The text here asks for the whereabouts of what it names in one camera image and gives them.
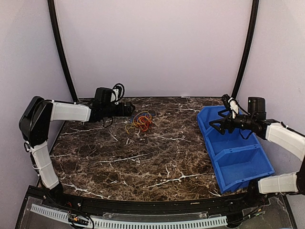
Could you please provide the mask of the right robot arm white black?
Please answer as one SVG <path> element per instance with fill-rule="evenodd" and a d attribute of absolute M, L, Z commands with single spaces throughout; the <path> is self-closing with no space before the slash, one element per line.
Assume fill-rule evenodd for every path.
<path fill-rule="evenodd" d="M 257 137 L 279 145 L 295 155 L 302 163 L 305 158 L 305 136 L 296 130 L 274 119 L 266 118 L 265 99 L 249 97 L 248 108 L 244 114 L 237 100 L 229 95 L 222 96 L 224 110 L 219 111 L 218 120 L 210 121 L 209 125 L 220 134 L 232 133 L 235 129 L 249 130 Z M 243 203 L 248 207 L 261 205 L 268 194 L 304 195 L 305 166 L 289 174 L 254 179 L 250 181 Z"/>

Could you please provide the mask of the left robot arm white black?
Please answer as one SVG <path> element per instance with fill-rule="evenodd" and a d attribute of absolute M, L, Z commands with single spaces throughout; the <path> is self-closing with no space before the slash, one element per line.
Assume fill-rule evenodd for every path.
<path fill-rule="evenodd" d="M 57 177 L 48 150 L 48 134 L 52 121 L 79 121 L 96 123 L 104 118 L 131 116 L 135 106 L 130 102 L 114 102 L 89 106 L 68 102 L 45 100 L 35 96 L 19 121 L 19 129 L 25 141 L 24 147 L 30 152 L 32 162 L 40 175 L 42 184 L 51 191 L 49 201 L 57 208 L 67 204 L 62 194 L 62 184 Z"/>

